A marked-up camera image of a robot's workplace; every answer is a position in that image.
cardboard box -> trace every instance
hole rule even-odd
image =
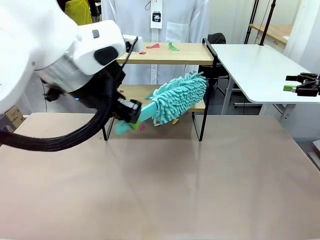
[[[25,120],[17,106],[13,106],[4,114],[0,114],[0,130],[12,133]]]

white lab coat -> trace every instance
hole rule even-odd
[[[115,21],[123,34],[141,36],[144,42],[201,43],[208,36],[209,0],[162,0],[162,29],[151,29],[148,2],[101,0],[102,19]],[[197,66],[128,64],[122,83],[164,84],[193,70]]]

black clamp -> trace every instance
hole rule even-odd
[[[121,93],[116,92],[116,102],[112,109],[113,115],[118,120],[135,124],[141,113],[142,103],[137,100],[127,100]]]
[[[60,95],[65,95],[66,92],[57,84],[48,84],[42,78],[40,78],[40,79],[43,84],[46,84],[49,86],[48,92],[44,94],[44,98],[48,102],[52,102],[52,101],[57,100],[60,97]]]
[[[298,96],[316,97],[320,93],[320,74],[302,72],[298,76],[286,76],[285,80],[301,83],[291,90]]]

white table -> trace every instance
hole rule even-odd
[[[286,81],[286,76],[308,71],[270,46],[212,44],[212,47],[230,74],[222,115],[227,112],[234,83],[250,102],[273,104],[282,112],[282,120],[289,117],[296,104],[320,103],[320,96],[297,96],[293,92],[283,91],[284,85],[300,85],[299,82]]]

teal microfiber duster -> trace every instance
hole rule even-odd
[[[151,103],[142,108],[138,122],[149,118],[154,124],[166,124],[183,115],[193,105],[204,99],[207,89],[206,80],[201,73],[188,73],[185,77],[172,79],[159,89],[154,90]],[[120,135],[131,129],[125,121],[115,126],[116,134]]]

